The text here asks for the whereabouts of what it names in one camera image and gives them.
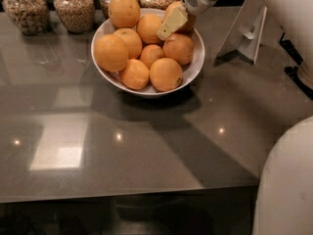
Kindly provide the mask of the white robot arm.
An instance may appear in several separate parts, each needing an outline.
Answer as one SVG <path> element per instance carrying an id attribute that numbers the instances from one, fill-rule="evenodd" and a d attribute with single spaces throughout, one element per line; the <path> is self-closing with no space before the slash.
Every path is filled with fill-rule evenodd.
<path id="1" fill-rule="evenodd" d="M 217 0 L 180 0 L 158 35 L 165 38 Z M 270 10 L 303 61 L 295 71 L 300 84 L 311 88 L 313 73 L 313 0 L 261 0 Z M 312 108 L 295 98 L 280 101 L 276 119 L 290 128 L 278 139 L 262 169 L 252 235 L 313 235 Z"/>

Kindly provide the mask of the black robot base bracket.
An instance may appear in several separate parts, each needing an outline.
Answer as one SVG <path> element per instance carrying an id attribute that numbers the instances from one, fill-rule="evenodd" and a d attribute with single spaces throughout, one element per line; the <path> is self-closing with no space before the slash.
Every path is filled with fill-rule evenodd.
<path id="1" fill-rule="evenodd" d="M 295 61 L 295 66 L 285 67 L 284 72 L 286 75 L 297 85 L 297 87 L 311 100 L 313 101 L 313 90 L 306 86 L 298 77 L 297 71 L 300 65 L 303 63 L 303 59 L 295 49 L 294 45 L 289 39 L 285 38 L 282 34 L 279 40 L 280 45 L 288 53 L 288 55 Z"/>

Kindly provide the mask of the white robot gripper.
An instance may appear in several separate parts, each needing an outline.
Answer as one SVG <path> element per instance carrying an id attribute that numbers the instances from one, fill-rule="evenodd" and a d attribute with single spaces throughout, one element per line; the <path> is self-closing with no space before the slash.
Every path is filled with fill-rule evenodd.
<path id="1" fill-rule="evenodd" d="M 180 0 L 183 6 L 174 7 L 157 31 L 160 40 L 165 40 L 188 21 L 188 13 L 198 16 L 215 4 L 215 0 Z"/>

